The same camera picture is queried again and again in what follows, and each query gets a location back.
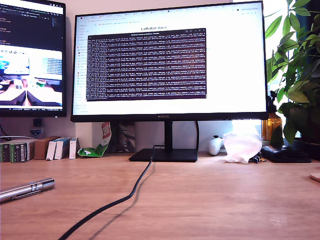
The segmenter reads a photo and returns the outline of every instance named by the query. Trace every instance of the plant pot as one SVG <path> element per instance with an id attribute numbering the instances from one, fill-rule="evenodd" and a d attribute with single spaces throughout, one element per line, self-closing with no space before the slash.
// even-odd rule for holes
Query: plant pot
<path id="1" fill-rule="evenodd" d="M 292 149 L 299 150 L 310 155 L 310 158 L 320 161 L 320 144 L 305 142 L 296 137 L 292 144 Z"/>

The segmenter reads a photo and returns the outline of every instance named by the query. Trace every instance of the white wall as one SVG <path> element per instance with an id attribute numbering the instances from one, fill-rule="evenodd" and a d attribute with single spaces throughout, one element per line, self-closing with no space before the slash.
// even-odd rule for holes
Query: white wall
<path id="1" fill-rule="evenodd" d="M 101 140 L 101 123 L 72 123 L 70 121 L 72 75 L 73 75 L 73 39 L 75 15 L 180 7 L 202 4 L 232 2 L 232 0 L 60 0 L 66 4 L 67 16 L 67 117 L 43 119 L 43 136 L 79 137 L 82 147 L 96 147 Z M 32 118 L 1 118 L 1 125 L 9 135 L 30 136 L 33 127 Z M 232 131 L 231 121 L 203 121 L 199 123 L 199 150 L 206 151 L 213 135 L 222 137 Z M 150 148 L 164 142 L 164 124 L 162 122 L 136 123 L 136 149 Z M 195 148 L 196 127 L 194 122 L 174 122 L 173 147 Z"/>

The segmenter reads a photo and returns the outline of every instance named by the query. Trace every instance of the monitor bezel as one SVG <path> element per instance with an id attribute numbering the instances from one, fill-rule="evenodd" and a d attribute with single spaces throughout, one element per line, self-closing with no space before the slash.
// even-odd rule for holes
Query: monitor bezel
<path id="1" fill-rule="evenodd" d="M 62 49 L 62 110 L 31 110 L 31 109 L 21 109 L 21 106 L 16 106 L 16 109 L 21 110 L 8 110 L 7 108 L 0 108 L 0 117 L 17 117 L 17 118 L 53 118 L 67 116 L 67 42 L 66 42 L 66 24 L 67 24 L 67 14 L 66 14 L 66 4 L 58 1 L 49 0 L 23 0 L 25 2 L 37 3 L 37 4 L 58 4 L 63 8 L 63 49 Z"/>
<path id="2" fill-rule="evenodd" d="M 101 115 L 75 115 L 74 114 L 74 91 L 75 91 L 75 62 L 76 62 L 76 36 L 77 36 L 77 18 L 88 16 L 99 16 L 107 14 L 124 14 L 135 12 L 175 10 L 186 8 L 199 8 L 210 6 L 225 6 L 225 5 L 242 5 L 260 3 L 262 9 L 262 32 L 263 32 L 263 53 L 264 53 L 264 75 L 265 75 L 265 111 L 262 112 L 208 112 L 208 113 L 168 113 L 168 114 L 101 114 Z M 244 1 L 244 2 L 227 2 L 214 3 L 178 7 L 152 8 L 152 9 L 136 9 L 130 11 L 115 11 L 78 14 L 74 17 L 74 43 L 73 43 L 73 76 L 72 76 L 72 99 L 71 99 L 71 116 L 70 120 L 74 123 L 92 123 L 105 121 L 135 121 L 135 122 L 163 122 L 163 121 L 209 121 L 209 120 L 239 120 L 239 119 L 260 119 L 266 120 L 269 117 L 267 112 L 268 105 L 268 87 L 267 87 L 267 59 L 266 59 L 266 38 L 265 38 L 265 21 L 264 21 L 264 5 L 262 0 Z"/>

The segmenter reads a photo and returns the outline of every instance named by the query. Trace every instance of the white plastic bag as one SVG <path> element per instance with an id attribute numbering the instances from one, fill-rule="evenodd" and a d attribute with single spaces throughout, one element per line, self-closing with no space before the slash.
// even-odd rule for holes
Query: white plastic bag
<path id="1" fill-rule="evenodd" d="M 224 160 L 230 163 L 247 164 L 262 148 L 262 139 L 256 134 L 229 132 L 223 135 L 223 143 L 227 153 Z"/>

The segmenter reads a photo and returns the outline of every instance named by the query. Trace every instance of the wallet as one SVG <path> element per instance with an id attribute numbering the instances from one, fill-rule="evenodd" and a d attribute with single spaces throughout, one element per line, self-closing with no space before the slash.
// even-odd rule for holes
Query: wallet
<path id="1" fill-rule="evenodd" d="M 274 163 L 311 163 L 309 154 L 294 150 L 290 146 L 273 147 L 264 146 L 261 149 L 264 158 Z"/>

